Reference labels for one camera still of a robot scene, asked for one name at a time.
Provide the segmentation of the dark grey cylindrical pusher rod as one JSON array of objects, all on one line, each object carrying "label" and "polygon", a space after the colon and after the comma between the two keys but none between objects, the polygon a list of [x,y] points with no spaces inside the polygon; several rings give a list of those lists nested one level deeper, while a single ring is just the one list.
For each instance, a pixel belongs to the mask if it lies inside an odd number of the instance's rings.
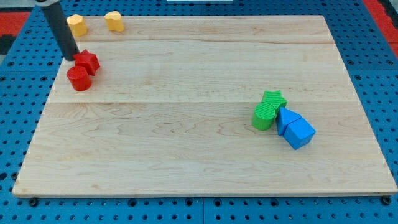
[{"label": "dark grey cylindrical pusher rod", "polygon": [[79,48],[75,38],[67,23],[67,18],[63,12],[60,2],[51,6],[40,7],[49,27],[57,41],[57,44],[63,54],[65,60],[74,61],[74,54],[78,54]]}]

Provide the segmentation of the silver rod mount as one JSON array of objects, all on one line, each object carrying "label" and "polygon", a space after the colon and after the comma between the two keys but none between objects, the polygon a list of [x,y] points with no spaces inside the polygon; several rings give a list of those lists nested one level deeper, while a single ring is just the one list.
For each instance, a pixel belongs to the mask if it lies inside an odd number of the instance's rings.
[{"label": "silver rod mount", "polygon": [[35,0],[35,4],[38,6],[51,6],[58,2],[59,0]]}]

